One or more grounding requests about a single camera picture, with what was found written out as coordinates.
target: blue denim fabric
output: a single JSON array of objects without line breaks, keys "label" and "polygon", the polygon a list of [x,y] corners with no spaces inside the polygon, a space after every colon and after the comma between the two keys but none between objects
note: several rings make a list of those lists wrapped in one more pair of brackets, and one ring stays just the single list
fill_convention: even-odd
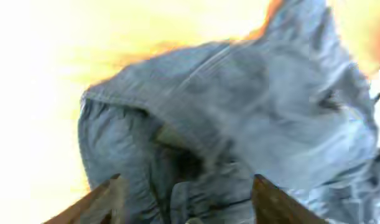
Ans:
[{"label": "blue denim fabric", "polygon": [[[89,88],[83,163],[92,188],[128,181],[131,223],[253,223],[254,174],[332,223],[379,223],[368,90],[325,2],[286,0],[257,41],[176,50]],[[184,150],[154,141],[164,125],[201,160],[197,178],[180,178]]]}]

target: denim garment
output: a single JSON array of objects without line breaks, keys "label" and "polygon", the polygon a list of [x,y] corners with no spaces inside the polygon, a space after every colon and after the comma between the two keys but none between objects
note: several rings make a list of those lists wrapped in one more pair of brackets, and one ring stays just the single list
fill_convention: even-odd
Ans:
[{"label": "denim garment", "polygon": [[[91,188],[126,179],[128,223],[254,223],[254,174],[332,223],[379,223],[368,91],[325,2],[286,0],[259,40],[176,50],[89,88],[81,155]],[[180,146],[157,140],[166,127]]]}]

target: overexposed background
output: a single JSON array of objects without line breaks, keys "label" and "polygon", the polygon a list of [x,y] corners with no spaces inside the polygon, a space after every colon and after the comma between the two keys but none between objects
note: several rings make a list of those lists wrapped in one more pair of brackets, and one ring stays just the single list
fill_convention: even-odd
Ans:
[{"label": "overexposed background", "polygon": [[[88,191],[76,139],[81,93],[180,46],[240,39],[270,0],[0,1],[0,223],[40,223]],[[333,4],[345,45],[380,67],[380,0]]]}]

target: crumpled denim clothing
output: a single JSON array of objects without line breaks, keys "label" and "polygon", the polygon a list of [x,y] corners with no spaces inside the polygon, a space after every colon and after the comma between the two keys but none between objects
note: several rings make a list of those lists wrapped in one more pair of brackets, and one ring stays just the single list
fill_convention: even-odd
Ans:
[{"label": "crumpled denim clothing", "polygon": [[[89,88],[81,155],[92,188],[126,179],[129,223],[253,223],[254,174],[332,223],[379,223],[368,91],[325,2],[286,0],[259,40],[176,50]],[[184,148],[155,140],[165,126]]]}]

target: dark blurry object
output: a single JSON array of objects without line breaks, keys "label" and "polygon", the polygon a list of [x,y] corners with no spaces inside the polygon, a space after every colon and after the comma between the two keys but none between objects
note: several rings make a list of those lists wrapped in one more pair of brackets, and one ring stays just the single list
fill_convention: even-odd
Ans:
[{"label": "dark blurry object", "polygon": [[[45,224],[118,224],[124,222],[124,182],[115,175],[76,204]],[[258,224],[327,223],[278,189],[262,175],[256,175],[252,203]],[[191,220],[188,223],[199,223]]]}]

